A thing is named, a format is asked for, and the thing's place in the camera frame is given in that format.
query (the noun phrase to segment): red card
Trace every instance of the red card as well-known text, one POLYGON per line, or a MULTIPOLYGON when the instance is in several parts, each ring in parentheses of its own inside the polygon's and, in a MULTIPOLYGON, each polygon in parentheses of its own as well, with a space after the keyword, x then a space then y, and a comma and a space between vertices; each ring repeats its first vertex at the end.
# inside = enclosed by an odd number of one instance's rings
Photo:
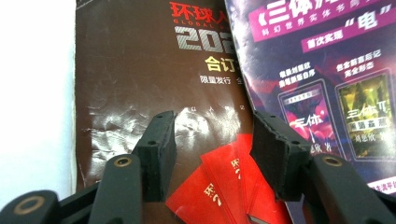
POLYGON ((236 137, 239 148, 237 149, 237 155, 241 164, 241 190, 243 195, 243 203, 245 211, 248 211, 254 192, 254 187, 259 177, 259 174, 253 174, 251 172, 258 172, 258 170, 249 167, 252 164, 246 162, 249 156, 252 143, 252 134, 238 134, 236 137))
POLYGON ((201 159, 208 179, 224 199, 223 209, 229 219, 235 224, 244 224, 248 223, 248 216, 243 204, 236 147, 238 147, 236 143, 219 147, 202 155, 201 159))
POLYGON ((217 191, 200 166, 165 204, 188 224, 231 223, 221 209, 223 203, 217 191))
POLYGON ((276 202, 274 192, 265 181, 256 162, 249 155, 252 139, 248 136, 238 135, 237 140, 245 140, 243 142, 249 146, 240 147, 238 155, 242 172, 242 189, 246 194, 247 213, 250 220, 254 220, 256 223, 262 223, 261 221, 271 224, 291 223, 286 205, 281 201, 276 202))

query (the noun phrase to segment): book advertisement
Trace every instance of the book advertisement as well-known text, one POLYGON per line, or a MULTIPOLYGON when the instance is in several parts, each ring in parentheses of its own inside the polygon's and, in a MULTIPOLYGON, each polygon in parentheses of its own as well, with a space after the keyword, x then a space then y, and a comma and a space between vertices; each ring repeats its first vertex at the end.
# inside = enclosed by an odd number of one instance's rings
POLYGON ((370 188, 395 196, 394 1, 226 0, 226 7, 253 109, 285 120, 312 155, 342 157, 370 188))

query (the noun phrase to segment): white wall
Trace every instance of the white wall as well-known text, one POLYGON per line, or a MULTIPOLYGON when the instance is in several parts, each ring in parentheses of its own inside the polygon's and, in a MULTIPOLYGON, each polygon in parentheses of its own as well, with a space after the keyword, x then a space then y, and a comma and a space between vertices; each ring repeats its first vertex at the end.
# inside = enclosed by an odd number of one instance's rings
POLYGON ((0 209, 76 185, 73 0, 0 0, 0 209))

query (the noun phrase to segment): printed number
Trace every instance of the printed number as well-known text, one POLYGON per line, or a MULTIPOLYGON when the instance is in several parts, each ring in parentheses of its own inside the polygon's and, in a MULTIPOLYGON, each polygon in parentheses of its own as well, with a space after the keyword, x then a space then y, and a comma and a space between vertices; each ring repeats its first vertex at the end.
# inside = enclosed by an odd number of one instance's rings
POLYGON ((231 34, 202 29, 197 32, 194 28, 181 26, 176 26, 175 31, 180 49, 202 50, 204 47, 206 51, 235 53, 231 34))
POLYGON ((188 44, 187 41, 199 41, 197 31, 190 27, 175 27, 175 31, 177 34, 177 43, 180 49, 195 49, 202 50, 201 46, 188 44))

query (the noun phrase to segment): magazine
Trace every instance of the magazine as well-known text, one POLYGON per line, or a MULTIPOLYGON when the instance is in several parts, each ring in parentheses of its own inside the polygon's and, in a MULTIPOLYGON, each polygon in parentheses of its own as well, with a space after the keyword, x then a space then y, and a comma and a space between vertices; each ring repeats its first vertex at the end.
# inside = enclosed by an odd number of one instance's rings
MULTIPOLYGON (((226 0, 254 110, 285 120, 311 154, 349 161, 396 193, 396 4, 389 0, 226 0)), ((290 203, 291 215, 300 218, 290 203)))
MULTIPOLYGON (((202 154, 251 133, 226 15, 221 0, 78 1, 78 190, 99 181, 110 158, 134 150, 163 111, 177 114, 167 196, 201 166, 202 154)), ((145 223, 180 223, 164 202, 144 210, 145 223)))

